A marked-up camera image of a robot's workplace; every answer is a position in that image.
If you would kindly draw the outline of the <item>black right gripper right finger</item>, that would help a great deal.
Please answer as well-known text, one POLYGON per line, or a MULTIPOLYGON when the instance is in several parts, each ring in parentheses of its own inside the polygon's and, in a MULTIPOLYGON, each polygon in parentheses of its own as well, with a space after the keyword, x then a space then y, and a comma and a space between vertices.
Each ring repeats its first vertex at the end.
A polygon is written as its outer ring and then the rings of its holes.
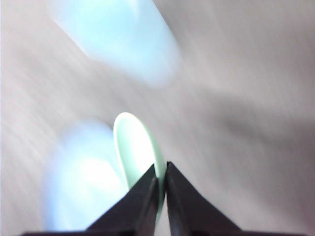
POLYGON ((247 231, 207 201, 170 161, 165 173, 167 211, 173 236, 297 236, 298 233, 247 231))

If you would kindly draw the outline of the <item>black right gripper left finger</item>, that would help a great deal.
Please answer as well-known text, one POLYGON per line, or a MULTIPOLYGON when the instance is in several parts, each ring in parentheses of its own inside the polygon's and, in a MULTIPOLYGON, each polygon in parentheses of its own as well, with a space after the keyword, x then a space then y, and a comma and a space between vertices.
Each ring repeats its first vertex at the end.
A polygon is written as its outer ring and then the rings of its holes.
POLYGON ((154 165, 129 192, 86 230, 26 232, 25 236, 152 236, 158 211, 158 178, 154 165))

